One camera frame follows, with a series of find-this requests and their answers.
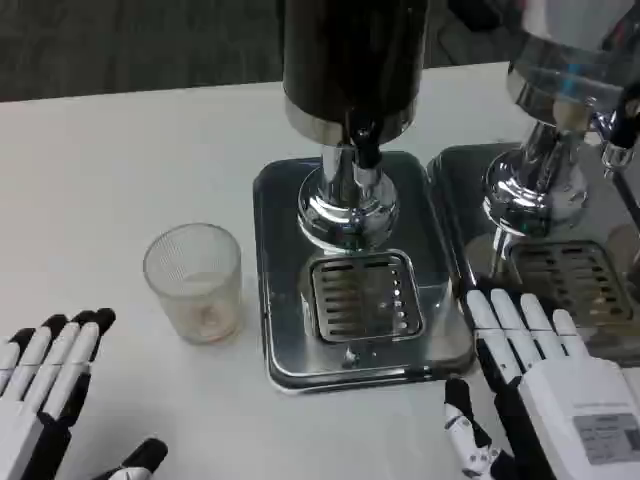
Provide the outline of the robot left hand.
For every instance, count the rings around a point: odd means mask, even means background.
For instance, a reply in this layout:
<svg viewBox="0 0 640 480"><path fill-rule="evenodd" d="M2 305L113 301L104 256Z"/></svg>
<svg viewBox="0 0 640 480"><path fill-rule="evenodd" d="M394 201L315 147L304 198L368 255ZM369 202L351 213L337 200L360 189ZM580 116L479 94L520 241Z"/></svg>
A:
<svg viewBox="0 0 640 480"><path fill-rule="evenodd" d="M114 311L49 317L1 343L1 477L53 479L84 407Z"/></svg>

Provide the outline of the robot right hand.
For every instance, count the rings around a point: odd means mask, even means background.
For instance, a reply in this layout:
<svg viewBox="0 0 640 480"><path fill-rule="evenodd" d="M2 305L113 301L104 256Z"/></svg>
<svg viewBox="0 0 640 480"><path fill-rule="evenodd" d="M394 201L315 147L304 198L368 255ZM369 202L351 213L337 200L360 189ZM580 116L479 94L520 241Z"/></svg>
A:
<svg viewBox="0 0 640 480"><path fill-rule="evenodd" d="M568 311L500 288L472 289L463 305L509 442L475 419L468 383L447 380L444 429L466 478L638 478L639 397L617 363L588 352Z"/></svg>

